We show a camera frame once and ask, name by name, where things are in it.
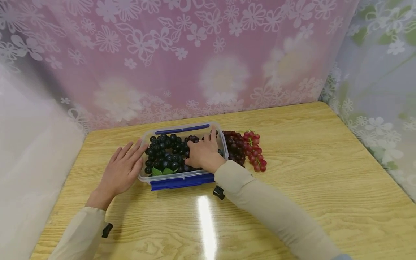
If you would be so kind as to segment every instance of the hand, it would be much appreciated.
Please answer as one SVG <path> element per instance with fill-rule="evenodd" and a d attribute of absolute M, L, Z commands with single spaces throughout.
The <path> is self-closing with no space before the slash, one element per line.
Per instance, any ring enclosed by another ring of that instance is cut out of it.
<path fill-rule="evenodd" d="M 203 168 L 215 173 L 225 163 L 225 159 L 218 153 L 217 133 L 215 126 L 211 129 L 211 136 L 204 135 L 204 140 L 198 143 L 188 142 L 189 158 L 185 164 L 194 168 Z"/>
<path fill-rule="evenodd" d="M 147 145 L 140 147 L 141 142 L 139 139 L 133 148 L 133 142 L 129 142 L 125 147 L 116 150 L 86 207 L 106 210 L 115 196 L 126 192 L 133 185 L 143 167 L 141 156 L 147 149 Z"/>

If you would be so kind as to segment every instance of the wood grain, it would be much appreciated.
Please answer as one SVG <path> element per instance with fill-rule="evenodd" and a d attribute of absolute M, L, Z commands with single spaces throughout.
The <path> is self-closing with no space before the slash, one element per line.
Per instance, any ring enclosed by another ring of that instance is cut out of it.
<path fill-rule="evenodd" d="M 253 175 L 301 205 L 343 252 L 363 260 L 416 259 L 416 206 L 321 102 L 90 133 L 31 259 L 48 258 L 118 146 L 150 129 L 205 121 L 260 134 L 268 168 Z M 137 181 L 108 209 L 114 228 L 94 259 L 293 259 L 256 219 L 214 197 L 214 187 L 150 191 Z"/>

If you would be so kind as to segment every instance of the white curtain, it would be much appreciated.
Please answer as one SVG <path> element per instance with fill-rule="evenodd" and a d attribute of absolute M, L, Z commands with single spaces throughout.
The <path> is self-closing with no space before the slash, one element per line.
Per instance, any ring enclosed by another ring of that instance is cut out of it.
<path fill-rule="evenodd" d="M 0 64 L 0 255 L 29 259 L 84 140 L 36 78 Z"/>
<path fill-rule="evenodd" d="M 416 201 L 416 0 L 362 0 L 321 93 Z"/>

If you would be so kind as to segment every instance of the pink floral curtain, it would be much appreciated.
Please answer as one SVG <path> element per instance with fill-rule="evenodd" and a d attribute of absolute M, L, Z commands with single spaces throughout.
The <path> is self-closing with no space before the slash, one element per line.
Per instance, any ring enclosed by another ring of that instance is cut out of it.
<path fill-rule="evenodd" d="M 0 61 L 85 132 L 312 102 L 357 3 L 0 0 Z"/>

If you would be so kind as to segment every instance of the grape bunch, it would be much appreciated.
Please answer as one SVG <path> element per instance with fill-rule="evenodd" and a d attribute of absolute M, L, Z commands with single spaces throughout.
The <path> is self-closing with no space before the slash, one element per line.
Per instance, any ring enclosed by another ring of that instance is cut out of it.
<path fill-rule="evenodd" d="M 223 134 L 228 148 L 228 159 L 244 167 L 245 145 L 243 136 L 236 131 L 223 131 Z"/>
<path fill-rule="evenodd" d="M 253 131 L 246 131 L 243 136 L 245 155 L 248 156 L 254 171 L 266 171 L 267 162 L 264 159 L 262 149 L 259 147 L 260 136 Z"/>
<path fill-rule="evenodd" d="M 150 137 L 150 145 L 145 151 L 148 159 L 145 162 L 144 172 L 155 175 L 152 169 L 157 169 L 167 174 L 199 170 L 185 165 L 185 159 L 189 158 L 188 141 L 197 143 L 199 138 L 197 136 L 188 136 L 182 140 L 176 134 L 171 134 L 170 136 L 161 134 L 157 138 L 155 136 Z"/>

